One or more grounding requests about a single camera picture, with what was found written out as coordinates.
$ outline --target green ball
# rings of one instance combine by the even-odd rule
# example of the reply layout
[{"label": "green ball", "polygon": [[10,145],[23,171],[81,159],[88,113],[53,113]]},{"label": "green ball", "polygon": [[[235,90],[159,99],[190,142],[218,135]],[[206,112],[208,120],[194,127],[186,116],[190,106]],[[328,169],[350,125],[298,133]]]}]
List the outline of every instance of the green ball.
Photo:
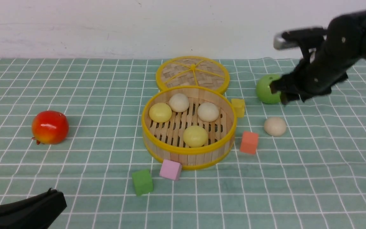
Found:
[{"label": "green ball", "polygon": [[270,92],[270,83],[278,80],[281,76],[279,74],[266,74],[257,82],[256,90],[257,96],[261,102],[267,104],[276,104],[281,102],[281,93],[272,94]]}]

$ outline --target apple stem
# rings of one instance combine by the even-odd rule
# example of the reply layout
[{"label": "apple stem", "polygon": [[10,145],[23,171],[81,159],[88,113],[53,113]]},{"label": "apple stem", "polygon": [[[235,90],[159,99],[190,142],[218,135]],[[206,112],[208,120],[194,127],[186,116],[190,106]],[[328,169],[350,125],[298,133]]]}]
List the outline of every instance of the apple stem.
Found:
[{"label": "apple stem", "polygon": [[32,140],[36,140],[36,145],[40,144],[40,141],[38,139],[36,139],[35,137],[32,137]]}]

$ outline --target white wall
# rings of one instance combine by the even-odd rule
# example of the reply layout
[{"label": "white wall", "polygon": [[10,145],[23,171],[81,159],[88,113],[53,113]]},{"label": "white wall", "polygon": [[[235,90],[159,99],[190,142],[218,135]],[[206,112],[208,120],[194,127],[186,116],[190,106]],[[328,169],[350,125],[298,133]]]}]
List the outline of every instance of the white wall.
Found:
[{"label": "white wall", "polygon": [[299,58],[275,33],[366,0],[0,0],[0,58]]}]

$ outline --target pink cube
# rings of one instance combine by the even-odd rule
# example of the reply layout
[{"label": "pink cube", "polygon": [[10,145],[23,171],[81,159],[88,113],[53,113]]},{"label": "pink cube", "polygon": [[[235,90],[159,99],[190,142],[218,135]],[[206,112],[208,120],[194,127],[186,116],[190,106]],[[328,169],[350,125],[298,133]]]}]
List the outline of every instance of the pink cube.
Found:
[{"label": "pink cube", "polygon": [[164,159],[159,175],[163,178],[178,181],[181,171],[182,165],[180,163]]}]

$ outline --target lid weave pattern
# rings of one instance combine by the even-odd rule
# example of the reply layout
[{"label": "lid weave pattern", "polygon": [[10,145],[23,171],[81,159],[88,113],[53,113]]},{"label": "lid weave pattern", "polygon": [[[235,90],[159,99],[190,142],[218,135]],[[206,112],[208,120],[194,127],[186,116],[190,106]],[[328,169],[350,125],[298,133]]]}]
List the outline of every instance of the lid weave pattern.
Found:
[{"label": "lid weave pattern", "polygon": [[220,66],[202,58],[175,59],[165,65],[161,73],[160,80],[168,88],[195,85],[218,90],[226,77]]}]

